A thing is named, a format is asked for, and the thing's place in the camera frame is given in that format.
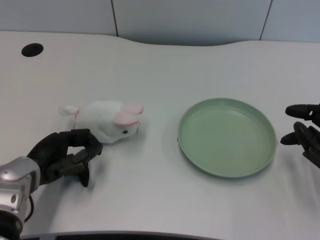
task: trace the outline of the white plush rabbit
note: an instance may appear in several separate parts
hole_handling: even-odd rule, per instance
[[[140,104],[111,100],[94,101],[81,108],[70,105],[59,108],[63,116],[75,116],[75,129],[90,129],[101,143],[106,144],[135,135],[140,126],[137,115],[143,111]]]

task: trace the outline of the plate rim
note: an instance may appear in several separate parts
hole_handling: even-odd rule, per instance
[[[264,165],[262,165],[262,167],[258,168],[258,170],[252,172],[252,173],[249,173],[249,174],[246,174],[246,175],[241,175],[241,176],[227,176],[227,175],[222,175],[222,174],[219,174],[219,173],[215,173],[215,172],[211,172],[209,170],[206,170],[204,169],[203,167],[197,165],[194,161],[191,160],[191,158],[186,154],[184,148],[183,148],[183,144],[181,143],[181,138],[180,138],[180,128],[181,128],[181,123],[185,117],[185,115],[193,108],[195,107],[196,105],[198,104],[201,104],[203,102],[206,102],[206,101],[212,101],[212,100],[228,100],[228,101],[235,101],[235,102],[240,102],[242,104],[245,104],[245,105],[248,105],[250,106],[251,108],[257,110],[260,114],[262,114],[263,117],[265,117],[265,119],[269,122],[269,124],[271,125],[271,128],[272,128],[272,131],[273,131],[273,135],[274,135],[274,146],[273,146],[273,152],[271,154],[271,157],[266,161],[266,163]],[[269,118],[267,118],[266,115],[264,115],[264,113],[262,111],[260,111],[259,109],[257,109],[256,107],[252,106],[251,104],[248,104],[244,101],[240,101],[240,100],[237,100],[237,99],[234,99],[234,98],[227,98],[227,97],[214,97],[214,98],[208,98],[208,99],[205,99],[205,100],[202,100],[202,101],[199,101],[195,104],[193,104],[192,106],[190,106],[186,111],[184,111],[182,117],[180,118],[180,121],[179,121],[179,125],[178,125],[178,143],[179,143],[179,147],[180,149],[182,150],[184,156],[193,164],[195,165],[197,168],[201,169],[202,171],[208,173],[208,174],[211,174],[211,175],[214,175],[214,176],[218,176],[218,177],[223,177],[223,178],[229,178],[229,179],[236,179],[236,178],[243,178],[243,177],[247,177],[247,176],[251,176],[253,174],[256,174],[258,172],[260,172],[261,170],[263,170],[267,165],[269,165],[274,159],[275,159],[275,155],[276,155],[276,152],[277,152],[277,148],[278,148],[278,138],[277,138],[277,134],[276,134],[276,131],[275,131],[275,128],[274,126],[272,125],[271,121],[269,120]]]

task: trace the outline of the robotic hand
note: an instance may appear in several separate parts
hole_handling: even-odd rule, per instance
[[[311,120],[320,127],[320,104],[300,104],[288,106],[285,113],[291,117]],[[313,126],[306,127],[302,122],[297,121],[293,125],[294,132],[281,138],[284,145],[302,145],[305,156],[314,165],[320,168],[320,132]]]
[[[84,147],[68,154],[68,147]],[[62,176],[78,176],[84,187],[89,183],[88,163],[100,155],[103,145],[89,129],[52,133],[41,140],[26,157],[0,166],[0,239],[18,240],[24,223],[33,213],[31,193],[38,186]],[[31,211],[26,217],[28,199]]]

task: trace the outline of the gray wall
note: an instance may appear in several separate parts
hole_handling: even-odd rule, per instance
[[[320,0],[271,1],[0,0],[0,31],[118,35],[192,46],[320,42]]]
[[[271,0],[114,0],[119,37],[166,45],[259,40]]]
[[[320,0],[274,0],[262,40],[320,42]]]
[[[0,0],[0,31],[116,36],[111,0]]]

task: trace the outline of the black grommet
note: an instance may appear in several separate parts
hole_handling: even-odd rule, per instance
[[[40,43],[31,43],[22,48],[21,54],[30,58],[39,55],[43,50],[44,46],[42,46]]]

